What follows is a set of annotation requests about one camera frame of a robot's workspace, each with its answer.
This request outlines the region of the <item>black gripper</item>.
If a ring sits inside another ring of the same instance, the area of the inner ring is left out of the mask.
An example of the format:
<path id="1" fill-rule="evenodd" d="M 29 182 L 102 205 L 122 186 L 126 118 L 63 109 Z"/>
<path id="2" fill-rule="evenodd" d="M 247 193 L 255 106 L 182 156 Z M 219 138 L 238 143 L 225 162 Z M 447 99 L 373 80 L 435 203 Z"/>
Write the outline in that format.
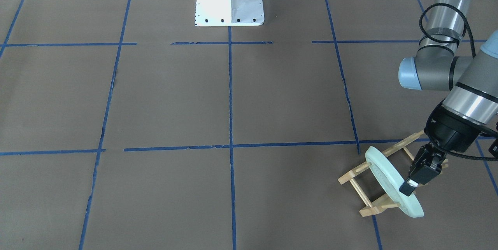
<path id="1" fill-rule="evenodd" d="M 483 126 L 447 110 L 441 101 L 429 115 L 424 133 L 431 144 L 418 150 L 409 176 L 398 191 L 410 196 L 420 185 L 426 185 L 442 172 L 446 154 L 456 157 L 470 157 L 464 154 L 483 131 Z"/>

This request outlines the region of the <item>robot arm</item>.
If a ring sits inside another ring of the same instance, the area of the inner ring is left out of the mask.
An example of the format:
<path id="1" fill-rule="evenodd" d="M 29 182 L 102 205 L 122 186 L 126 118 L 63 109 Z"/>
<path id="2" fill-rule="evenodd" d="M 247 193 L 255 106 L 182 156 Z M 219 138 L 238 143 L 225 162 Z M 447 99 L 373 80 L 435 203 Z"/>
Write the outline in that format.
<path id="1" fill-rule="evenodd" d="M 475 49 L 466 19 L 471 0 L 435 0 L 422 12 L 422 36 L 414 57 L 403 59 L 398 71 L 406 89 L 447 91 L 429 115 L 421 147 L 399 191 L 409 196 L 441 173 L 446 156 L 467 156 L 479 136 L 497 138 L 488 123 L 497 115 L 497 32 Z"/>

